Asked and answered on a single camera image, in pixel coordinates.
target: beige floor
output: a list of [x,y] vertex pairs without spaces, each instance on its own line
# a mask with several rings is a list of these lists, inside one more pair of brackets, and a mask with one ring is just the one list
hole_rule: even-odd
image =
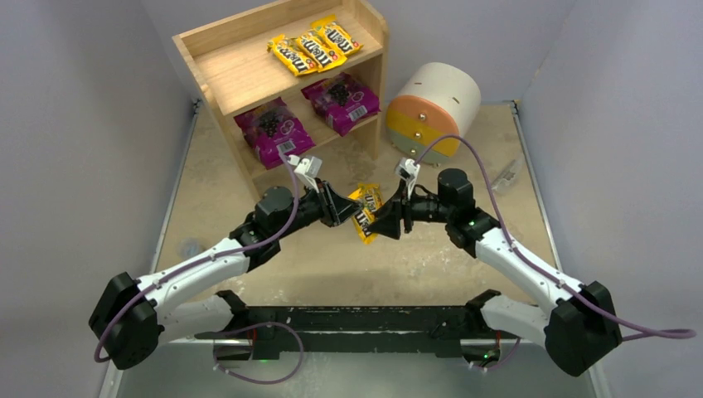
[[[522,157],[520,141],[505,105],[483,106],[467,138],[475,145],[491,177],[512,159]],[[310,153],[323,160],[319,177],[341,194],[358,182],[380,183],[385,197],[398,184],[394,166],[400,153],[384,141],[376,161],[353,137],[340,138]],[[443,167],[460,167],[474,183],[478,205],[490,202],[471,153],[462,148]],[[436,190],[441,169],[422,168],[419,182]],[[181,184],[164,238],[158,269],[181,261],[178,245],[187,237],[209,247],[235,229],[253,208],[225,140],[209,114],[198,119]],[[261,191],[290,186],[283,169],[257,181]],[[526,167],[509,192],[498,197],[511,233],[527,248],[554,264],[550,243]],[[455,248],[441,225],[416,224],[401,240],[379,237],[363,245],[353,225],[329,229],[316,224],[284,239],[281,253],[242,277],[227,280],[196,297],[231,289],[253,305],[432,305],[464,304],[485,289],[497,289],[529,301],[514,284],[491,267]]]

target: shelf compartment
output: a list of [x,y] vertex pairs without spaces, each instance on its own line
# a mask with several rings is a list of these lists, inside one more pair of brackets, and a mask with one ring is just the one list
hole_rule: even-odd
[[[266,43],[271,38],[282,33],[287,37],[300,35],[310,28],[310,22],[332,13],[351,37],[364,45],[343,65],[323,73],[296,77],[283,62],[267,51]],[[336,75],[350,66],[378,56],[382,51],[381,44],[354,16],[344,7],[335,7],[195,56],[194,60],[215,94],[222,113],[234,116],[289,91],[300,90],[317,80]]]
[[[310,101],[305,99],[303,95],[299,93],[292,93],[284,95],[283,100],[290,111],[293,112],[293,114],[300,120],[300,123],[303,124],[305,131],[308,132],[310,138],[312,138],[313,142],[315,142],[315,147],[323,146],[324,144],[337,138],[352,139],[350,136],[353,135],[355,130],[360,129],[369,123],[375,123],[379,117],[379,114],[374,114],[361,120],[359,124],[354,126],[354,129],[352,129],[346,136],[340,137],[336,131],[330,129],[325,124],[322,118],[315,114],[313,107],[310,105]],[[232,129],[231,133],[234,136],[237,149],[242,157],[242,160],[244,161],[246,170],[252,178],[260,177],[266,172],[275,170],[275,168],[267,170],[266,167],[261,164],[259,159],[254,154],[254,150],[244,140],[244,135],[242,134],[241,129]]]

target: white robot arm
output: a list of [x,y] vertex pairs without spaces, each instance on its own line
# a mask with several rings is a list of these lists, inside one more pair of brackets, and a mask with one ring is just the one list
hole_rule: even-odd
[[[290,162],[296,166],[296,175],[305,185],[306,193],[299,200],[293,222],[280,238],[315,221],[338,226],[361,210],[360,203],[337,195],[327,182],[317,178],[319,159],[292,157]],[[497,221],[475,206],[473,187],[464,172],[443,170],[439,174],[437,194],[417,184],[419,165],[412,160],[403,159],[396,172],[401,177],[398,190],[376,212],[376,221],[370,231],[399,239],[401,221],[406,233],[412,231],[415,221],[444,223],[449,239],[458,248],[504,274],[528,293],[537,306],[519,303],[489,290],[463,307],[390,308],[388,313],[393,313],[392,316],[404,317],[390,322],[388,317],[380,317],[379,308],[366,312],[364,308],[251,308],[230,291],[218,292],[201,302],[187,303],[196,294],[251,271],[280,252],[279,241],[275,240],[252,250],[234,253],[272,236],[291,216],[291,192],[273,187],[256,204],[244,224],[209,250],[165,271],[138,279],[125,273],[110,280],[90,317],[91,329],[101,337],[114,315],[130,299],[148,290],[143,299],[109,330],[104,348],[119,369],[140,363],[158,346],[172,340],[202,332],[238,329],[257,323],[253,319],[260,322],[263,318],[282,318],[279,321],[283,322],[288,319],[286,323],[290,323],[304,341],[313,345],[307,347],[309,351],[346,349],[343,344],[335,343],[349,338],[344,333],[357,333],[356,338],[364,338],[374,333],[393,332],[397,333],[394,335],[397,343],[388,346],[390,352],[402,351],[408,346],[412,352],[426,349],[438,356],[451,356],[456,354],[455,348],[461,338],[490,329],[502,330],[544,347],[555,363],[573,376],[585,371],[622,341],[617,325],[584,310],[567,291],[528,267],[516,256],[514,249],[519,248],[532,263],[556,277],[560,285],[567,284],[612,313],[608,290],[597,283],[585,286],[553,269],[519,242],[506,240]],[[419,195],[417,189],[426,194]],[[175,270],[182,272],[166,283],[159,282],[165,274]],[[324,318],[319,318],[320,314],[324,314]],[[442,317],[448,320],[437,321]],[[462,321],[455,323],[452,319],[456,317]],[[446,339],[438,340],[435,337],[437,331],[452,335],[456,347],[447,346]],[[326,340],[331,333],[338,336]],[[280,349],[285,349],[286,344],[281,342]],[[418,349],[411,344],[418,344]],[[374,341],[368,347],[378,349],[379,346],[379,342]],[[365,349],[363,344],[354,347]]]

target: white wall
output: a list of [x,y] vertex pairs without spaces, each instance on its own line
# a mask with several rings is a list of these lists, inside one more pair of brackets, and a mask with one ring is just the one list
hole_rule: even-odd
[[88,317],[148,270],[190,97],[138,0],[10,0],[0,37],[0,395],[97,396]]
[[[703,332],[703,3],[578,0],[521,120],[564,268],[618,315]],[[630,331],[623,329],[623,334]],[[699,397],[703,343],[605,358],[618,397]]]
[[[171,37],[269,0],[142,0],[193,95],[196,88]],[[522,97],[574,0],[371,0],[390,27],[388,94],[424,63],[442,61],[469,73],[485,101]]]

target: purple snack bag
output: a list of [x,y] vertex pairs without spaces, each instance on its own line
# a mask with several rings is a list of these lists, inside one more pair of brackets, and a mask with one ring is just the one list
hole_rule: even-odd
[[303,124],[278,97],[235,116],[246,142],[267,169],[282,164],[279,151],[300,155],[315,146]]
[[301,90],[315,112],[344,137],[360,121],[378,113],[378,97],[368,87],[342,72]]

